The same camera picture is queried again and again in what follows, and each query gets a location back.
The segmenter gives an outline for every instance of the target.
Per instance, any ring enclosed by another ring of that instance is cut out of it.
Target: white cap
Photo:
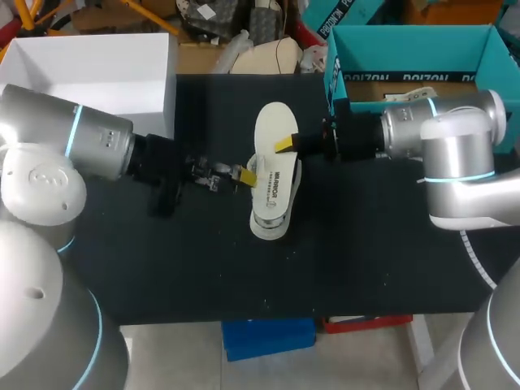
[[[85,182],[71,161],[36,144],[18,144],[7,151],[0,186],[9,212],[39,226],[72,221],[87,199]]]

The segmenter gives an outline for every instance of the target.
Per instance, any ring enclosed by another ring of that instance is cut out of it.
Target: cardboard
[[[202,75],[211,73],[224,48],[213,45],[180,45],[177,73]]]
[[[387,95],[408,93],[422,87],[432,87],[437,96],[450,96],[477,92],[475,83],[447,82],[380,82],[380,81],[347,81],[347,90],[352,102],[383,102]]]
[[[367,24],[384,0],[311,0],[301,19],[321,38],[344,24]]]
[[[176,60],[166,33],[15,39],[0,88],[33,89],[130,119],[137,134],[173,137]]]
[[[412,83],[404,85],[403,92],[430,83],[440,96],[474,88],[495,90],[509,116],[505,139],[496,152],[508,153],[520,135],[520,70],[493,26],[333,28],[324,76],[332,114],[332,103],[351,94],[357,97],[353,111],[382,112],[388,105],[400,104],[379,98],[384,90],[395,90],[395,85],[386,83],[403,82]]]
[[[503,0],[405,0],[404,24],[494,24]]]

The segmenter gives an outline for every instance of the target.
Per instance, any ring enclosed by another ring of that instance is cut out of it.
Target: black table
[[[175,131],[216,161],[245,164],[273,101],[289,105],[300,132],[327,112],[318,75],[179,76]],[[477,310],[490,289],[459,234],[431,225],[421,177],[414,161],[308,159],[289,233],[275,242],[249,230],[247,188],[187,187],[161,220],[146,215],[145,186],[89,180],[71,261],[119,324]],[[495,281],[518,258],[519,236],[470,234]]]

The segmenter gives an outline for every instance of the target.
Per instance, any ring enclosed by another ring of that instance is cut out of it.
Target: black cable
[[[53,25],[52,25],[52,29],[53,30],[61,30],[63,27],[65,27],[67,24],[71,23],[72,21],[72,17],[71,17],[71,14],[69,15],[65,15],[64,17],[60,18],[59,20],[57,20]]]
[[[273,0],[269,0],[269,9],[271,9],[272,1]],[[281,41],[281,39],[278,40],[278,45],[276,45],[276,63],[278,64],[278,72],[280,73],[280,75],[282,74],[282,70],[280,69],[280,61],[278,60],[278,46],[280,46]]]
[[[281,42],[282,40],[280,39],[278,41],[278,45],[276,45],[276,63],[278,64],[278,72],[280,73],[280,75],[282,74],[282,70],[280,69],[280,61],[278,60],[278,46],[280,46]]]

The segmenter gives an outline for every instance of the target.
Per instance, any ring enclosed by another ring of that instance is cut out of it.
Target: white shoe insole
[[[275,143],[298,132],[293,112],[273,102],[262,108],[254,129],[257,184],[252,190],[254,218],[263,228],[276,228],[291,206],[297,154],[276,154]]]

